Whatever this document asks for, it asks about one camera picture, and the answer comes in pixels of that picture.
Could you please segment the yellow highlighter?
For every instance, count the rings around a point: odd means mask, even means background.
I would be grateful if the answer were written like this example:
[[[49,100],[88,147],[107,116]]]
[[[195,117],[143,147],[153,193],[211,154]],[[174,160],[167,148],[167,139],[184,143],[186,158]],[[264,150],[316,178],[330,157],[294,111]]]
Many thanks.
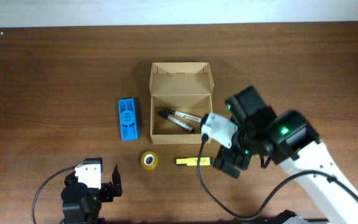
[[[178,158],[175,161],[177,166],[197,166],[197,163],[200,163],[201,166],[211,166],[213,164],[213,159],[210,157],[201,157],[198,161],[197,157],[187,157],[187,158]]]

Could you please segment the black whiteboard marker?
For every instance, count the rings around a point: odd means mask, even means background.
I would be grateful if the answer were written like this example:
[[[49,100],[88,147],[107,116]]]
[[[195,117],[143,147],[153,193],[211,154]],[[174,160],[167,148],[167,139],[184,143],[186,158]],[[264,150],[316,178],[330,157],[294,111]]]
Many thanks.
[[[185,118],[185,119],[189,119],[189,120],[192,120],[192,121],[196,121],[197,123],[200,123],[202,118],[198,117],[198,116],[194,116],[194,115],[190,115],[190,114],[187,114],[187,113],[183,113],[183,112],[179,112],[179,111],[176,111],[176,110],[171,110],[171,109],[164,109],[164,112],[168,113],[168,114],[172,114],[172,115],[175,115],[175,116],[179,116],[181,118]]]

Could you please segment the blue whiteboard marker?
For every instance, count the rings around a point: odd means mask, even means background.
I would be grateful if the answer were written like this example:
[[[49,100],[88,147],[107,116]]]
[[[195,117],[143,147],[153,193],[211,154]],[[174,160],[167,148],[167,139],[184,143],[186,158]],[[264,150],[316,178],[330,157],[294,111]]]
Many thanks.
[[[159,114],[161,117],[163,117],[163,118],[165,118],[165,119],[167,119],[167,120],[173,122],[174,124],[180,126],[181,128],[186,129],[186,130],[189,131],[190,133],[194,133],[194,132],[195,132],[195,129],[194,129],[194,128],[192,128],[191,126],[187,125],[186,123],[184,123],[184,122],[182,122],[182,121],[180,121],[180,120],[178,120],[178,119],[176,119],[176,118],[170,116],[168,113],[166,113],[166,112],[164,112],[164,111],[159,111],[158,114]]]

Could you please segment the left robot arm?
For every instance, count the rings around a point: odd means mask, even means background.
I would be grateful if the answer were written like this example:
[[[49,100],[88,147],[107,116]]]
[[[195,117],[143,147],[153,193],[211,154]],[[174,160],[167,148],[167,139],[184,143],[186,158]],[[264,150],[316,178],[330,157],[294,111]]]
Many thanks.
[[[99,157],[85,159],[66,176],[61,192],[64,223],[106,223],[99,217],[102,204],[120,197],[122,184],[117,166],[108,183],[102,183],[102,173],[103,159]]]

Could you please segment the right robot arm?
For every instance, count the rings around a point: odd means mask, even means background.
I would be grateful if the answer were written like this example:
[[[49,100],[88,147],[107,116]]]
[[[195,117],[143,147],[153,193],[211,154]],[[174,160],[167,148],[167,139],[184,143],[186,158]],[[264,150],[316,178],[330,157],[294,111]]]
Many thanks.
[[[231,118],[211,113],[201,129],[221,145],[215,168],[237,178],[259,156],[261,168],[273,162],[297,181],[331,223],[358,223],[358,191],[301,113],[276,115],[252,86],[226,104]]]

